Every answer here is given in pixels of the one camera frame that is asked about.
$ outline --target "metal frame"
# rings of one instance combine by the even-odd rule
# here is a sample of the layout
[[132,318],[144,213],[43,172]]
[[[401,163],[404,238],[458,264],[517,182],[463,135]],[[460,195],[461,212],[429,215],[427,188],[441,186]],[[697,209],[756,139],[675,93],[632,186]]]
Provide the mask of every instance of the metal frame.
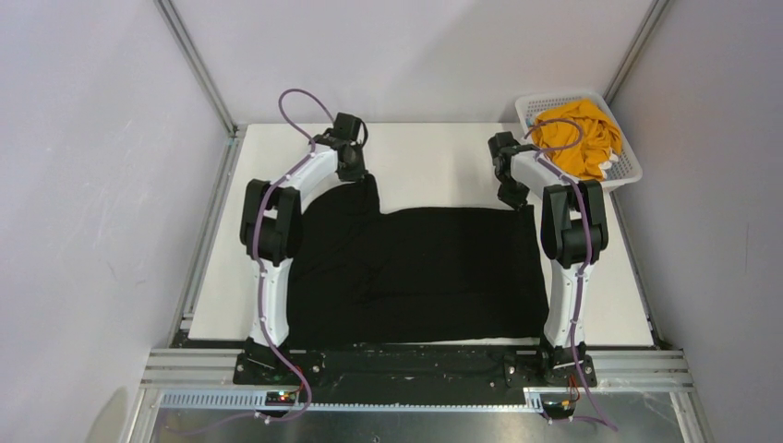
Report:
[[[180,330],[189,329],[193,318],[193,311],[198,302],[199,289],[204,277],[204,270],[211,252],[214,235],[218,221],[223,212],[228,185],[235,168],[238,154],[242,148],[242,142],[247,131],[246,126],[238,127],[232,119],[223,99],[215,86],[209,71],[204,65],[195,44],[192,42],[187,28],[173,4],[173,0],[155,0],[161,11],[164,21],[171,30],[178,46],[204,94],[210,102],[218,119],[228,135],[225,153],[221,161],[218,177],[212,189],[209,212],[202,223],[202,234],[199,245],[191,262],[187,285],[183,291],[175,320],[169,336],[169,343]],[[629,72],[635,65],[644,45],[650,35],[659,25],[664,13],[672,3],[670,0],[654,0],[650,6],[639,30],[633,38],[633,42],[624,56],[618,70],[611,80],[604,94],[607,102],[611,103],[620,90]],[[620,229],[623,237],[626,236],[624,222],[620,207],[616,204],[620,218]],[[649,305],[644,297],[644,286],[640,280],[636,268],[634,256],[628,239],[625,238],[629,248],[629,255],[637,279],[640,293],[643,297],[644,308],[654,339],[657,340],[657,332],[650,315]],[[179,401],[177,407],[214,408],[215,399],[225,396],[242,398],[244,405],[233,405],[229,409],[253,410],[258,406],[256,399],[260,392],[267,390],[288,389],[291,387],[279,386],[236,386],[232,383],[236,356],[239,350],[221,349],[155,349],[150,353],[146,370],[141,380],[139,392],[133,403],[131,416],[126,426],[121,441],[124,442],[148,442],[151,440],[158,410],[162,406],[172,406],[173,399]],[[646,393],[669,392],[672,406],[675,409],[683,438],[686,442],[714,441],[705,420],[704,411],[699,402],[693,385],[693,378],[688,369],[682,351],[659,350],[591,350],[598,387],[593,389],[596,393]],[[539,387],[526,389],[525,397],[531,401],[533,407],[499,406],[498,408],[471,408],[459,407],[461,411],[507,411],[507,412],[534,412],[537,396],[548,393],[562,393],[565,389],[553,387]],[[453,407],[442,406],[410,406],[398,408],[382,408],[368,405],[346,404],[320,404],[314,403],[314,409],[322,411],[368,411],[368,410],[394,410],[406,411],[443,411],[453,410]]]

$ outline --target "gray wall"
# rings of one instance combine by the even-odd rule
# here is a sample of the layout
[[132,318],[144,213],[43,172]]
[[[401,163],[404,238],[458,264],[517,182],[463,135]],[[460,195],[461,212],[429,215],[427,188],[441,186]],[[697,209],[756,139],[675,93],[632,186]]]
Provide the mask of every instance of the gray wall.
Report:
[[652,0],[176,3],[238,122],[282,122],[292,87],[369,122],[514,122],[522,94],[603,91]]
[[779,441],[783,4],[675,2],[613,108],[644,168],[620,191],[653,315],[720,442]]
[[0,440],[112,441],[224,134],[151,0],[4,1],[0,36]]

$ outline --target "black cloth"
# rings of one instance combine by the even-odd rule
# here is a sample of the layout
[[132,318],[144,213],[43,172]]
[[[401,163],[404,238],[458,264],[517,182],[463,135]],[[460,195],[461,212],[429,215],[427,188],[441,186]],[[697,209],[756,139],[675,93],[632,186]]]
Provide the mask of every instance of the black cloth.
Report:
[[305,212],[290,346],[540,336],[548,302],[532,207],[379,206],[368,175]]

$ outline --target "folded fabric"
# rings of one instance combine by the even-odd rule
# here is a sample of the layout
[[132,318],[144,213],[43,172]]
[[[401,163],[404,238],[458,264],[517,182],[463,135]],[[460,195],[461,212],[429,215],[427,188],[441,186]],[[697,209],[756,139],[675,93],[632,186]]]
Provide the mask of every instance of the folded fabric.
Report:
[[[593,102],[583,99],[559,108],[549,109],[536,118],[536,123],[552,118],[567,118],[582,127],[579,145],[569,150],[548,153],[563,171],[581,179],[603,180],[606,173],[601,164],[608,162],[612,151],[622,152],[620,129]],[[551,123],[533,131],[533,141],[540,148],[559,148],[576,141],[579,132],[567,123]]]

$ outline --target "cable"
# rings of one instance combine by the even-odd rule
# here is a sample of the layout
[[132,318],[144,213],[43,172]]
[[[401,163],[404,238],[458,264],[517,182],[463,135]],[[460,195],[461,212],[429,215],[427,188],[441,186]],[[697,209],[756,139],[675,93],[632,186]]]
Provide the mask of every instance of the cable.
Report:
[[[579,321],[579,312],[582,310],[582,297],[584,291],[584,270],[587,269],[587,266],[589,266],[590,262],[593,261],[593,242],[590,236],[590,224],[587,221],[587,209],[585,208],[584,205],[584,198],[582,197],[582,193],[579,192],[579,186],[577,185],[577,182],[573,180],[568,174],[563,172],[561,168],[559,168],[557,165],[552,163],[548,158],[545,159],[542,156],[542,154],[545,154],[547,152],[554,152],[557,150],[567,150],[575,146],[578,146],[579,143],[582,141],[582,138],[584,137],[584,131],[582,130],[582,127],[579,126],[579,124],[577,124],[573,120],[568,120],[565,118],[552,118],[535,124],[533,127],[530,128],[529,131],[527,131],[527,134],[524,135],[524,138],[530,137],[530,134],[532,134],[533,131],[539,129],[541,126],[546,126],[558,122],[566,123],[576,127],[577,131],[579,131],[579,136],[576,138],[576,141],[566,146],[562,146],[558,148],[539,149],[538,152],[536,152],[535,159],[537,162],[541,163],[544,167],[546,167],[550,172],[557,175],[560,180],[571,185],[571,188],[573,188],[573,193],[576,195],[576,202],[579,206],[579,212],[582,214],[582,228],[584,229],[584,239],[587,244],[587,251],[586,251],[587,254],[584,258],[584,262],[582,263],[582,267],[579,268],[579,271],[576,274],[577,276],[576,300],[574,302],[574,307],[573,307],[573,318],[571,320],[571,328],[569,329],[569,340],[571,340],[571,354],[573,357],[574,366],[576,367],[576,375],[579,376],[579,380],[582,382],[582,386],[584,387],[584,394],[587,396],[587,399],[590,400],[590,404],[593,405],[593,409],[596,410],[596,413],[600,417],[600,418],[595,418],[595,417],[587,417],[587,416],[578,416],[578,417],[572,417],[570,421],[588,421],[588,422],[600,423],[608,427],[609,429],[617,432],[619,430],[617,428],[617,425],[615,425],[611,420],[607,418],[606,414],[596,403],[596,399],[593,398],[593,393],[590,391],[589,384],[587,383],[587,380],[584,378],[582,365],[580,365],[579,363],[579,353],[576,352],[576,343],[574,343],[575,336],[576,336],[576,322]],[[545,418],[551,421],[551,418],[548,418],[548,415],[546,415],[546,413],[544,413],[544,415]]]
[[[264,334],[264,339],[267,341],[267,344],[269,345],[269,348],[271,349],[272,353],[274,353],[275,356],[277,356],[277,358],[279,358],[280,361],[283,362],[283,364],[286,365],[288,367],[288,369],[291,370],[291,372],[293,372],[294,374],[296,374],[297,377],[299,377],[299,380],[301,381],[301,384],[300,384],[299,389],[297,390],[297,392],[301,392],[302,387],[304,387],[305,390],[307,391],[307,401],[305,402],[305,405],[302,407],[302,409],[300,409],[298,411],[294,411],[294,412],[289,412],[289,413],[287,413],[286,415],[284,415],[282,417],[272,417],[272,416],[269,416],[269,415],[267,415],[265,413],[262,413],[260,411],[252,411],[252,412],[242,412],[242,413],[236,413],[234,415],[229,415],[228,417],[225,417],[222,420],[219,420],[219,421],[217,421],[217,422],[215,422],[215,423],[213,423],[211,425],[207,425],[207,426],[204,426],[202,428],[195,429],[195,430],[192,430],[192,431],[177,431],[175,429],[172,429],[172,428],[168,427],[168,425],[166,425],[164,427],[164,429],[166,429],[167,431],[169,431],[171,433],[174,433],[174,434],[177,434],[177,435],[182,436],[182,437],[189,437],[189,436],[196,436],[198,434],[203,434],[203,433],[209,432],[212,429],[215,429],[215,428],[217,428],[219,426],[222,426],[222,425],[224,425],[226,423],[232,422],[232,421],[240,419],[240,418],[246,418],[246,417],[255,417],[255,418],[262,417],[267,424],[270,423],[270,422],[288,422],[288,421],[291,421],[291,420],[294,420],[294,419],[298,418],[303,413],[305,413],[307,408],[310,407],[310,404],[312,403],[312,400],[313,400],[312,388],[310,387],[310,384],[307,383],[307,379],[305,378],[305,375],[303,374],[301,368],[299,368],[298,366],[294,365],[288,359],[285,358],[285,356],[272,343],[270,334],[267,331],[266,317],[264,317],[264,307],[263,307],[264,306],[264,304],[263,304],[263,301],[264,301],[264,276],[266,275],[266,271],[264,269],[264,264],[261,261],[261,258],[259,257],[259,234],[260,234],[260,231],[261,231],[261,222],[263,221],[264,210],[266,209],[267,204],[269,203],[269,200],[271,198],[272,192],[274,192],[275,189],[277,189],[283,182],[285,182],[287,180],[287,176],[289,176],[290,174],[295,173],[302,166],[304,166],[312,158],[312,154],[314,154],[315,150],[316,150],[316,140],[313,139],[313,137],[310,136],[307,133],[307,131],[305,131],[299,125],[294,123],[294,121],[292,121],[291,118],[288,117],[288,114],[285,113],[285,110],[283,108],[283,99],[285,98],[285,96],[290,94],[290,93],[294,93],[294,92],[307,95],[309,98],[313,99],[313,101],[315,101],[315,103],[317,103],[318,106],[320,106],[320,109],[322,109],[323,112],[326,113],[326,115],[329,117],[329,120],[332,123],[334,123],[334,118],[331,116],[331,113],[329,112],[329,110],[326,108],[326,106],[323,104],[323,102],[321,102],[321,100],[319,100],[318,97],[316,97],[312,93],[310,93],[310,92],[308,92],[306,90],[301,90],[299,88],[293,88],[293,89],[285,90],[285,91],[283,91],[282,94],[280,94],[280,98],[277,100],[277,107],[278,107],[278,109],[280,109],[280,114],[283,116],[283,120],[285,120],[285,122],[288,123],[288,125],[291,125],[300,134],[302,134],[303,136],[305,136],[307,138],[307,141],[309,142],[309,145],[310,145],[310,150],[307,153],[307,155],[302,158],[302,160],[300,160],[297,164],[295,164],[293,168],[288,170],[287,173],[283,174],[279,179],[277,179],[277,181],[272,183],[270,185],[269,189],[267,189],[267,192],[264,193],[264,197],[261,199],[261,205],[259,207],[259,214],[256,217],[256,226],[255,226],[255,229],[253,230],[253,248],[252,248],[252,253],[253,253],[253,259],[256,260],[259,263],[259,270],[260,270],[260,278],[259,278],[259,322],[260,322],[260,325],[261,325],[261,332]],[[363,144],[367,143],[367,127],[365,126],[364,129],[365,129],[365,139],[363,141]]]

